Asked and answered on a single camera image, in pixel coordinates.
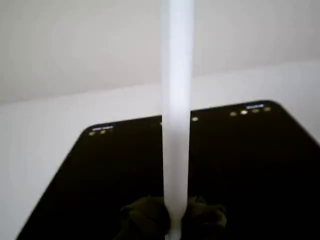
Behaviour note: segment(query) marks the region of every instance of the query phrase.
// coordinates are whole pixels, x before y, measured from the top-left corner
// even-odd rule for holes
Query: small lights
[[[248,113],[247,110],[242,110],[242,111],[240,112],[241,115],[246,115],[247,113]]]
[[[260,113],[260,109],[258,109],[258,108],[252,109],[252,112],[253,112],[254,114]]]
[[[198,122],[198,121],[199,121],[199,118],[198,118],[197,116],[194,116],[194,117],[191,118],[191,120],[192,120],[193,122]]]

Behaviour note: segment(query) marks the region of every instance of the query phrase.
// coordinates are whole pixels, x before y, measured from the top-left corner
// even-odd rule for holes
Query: white cylinder
[[[162,0],[162,147],[167,238],[179,240],[188,202],[194,1]]]

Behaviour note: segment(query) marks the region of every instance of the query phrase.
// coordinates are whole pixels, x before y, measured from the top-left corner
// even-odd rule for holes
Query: dark green fabric
[[[170,217],[163,198],[143,197],[120,211],[121,231],[113,240],[163,240]],[[207,205],[201,197],[188,201],[182,219],[182,240],[217,240],[227,223],[222,205]]]

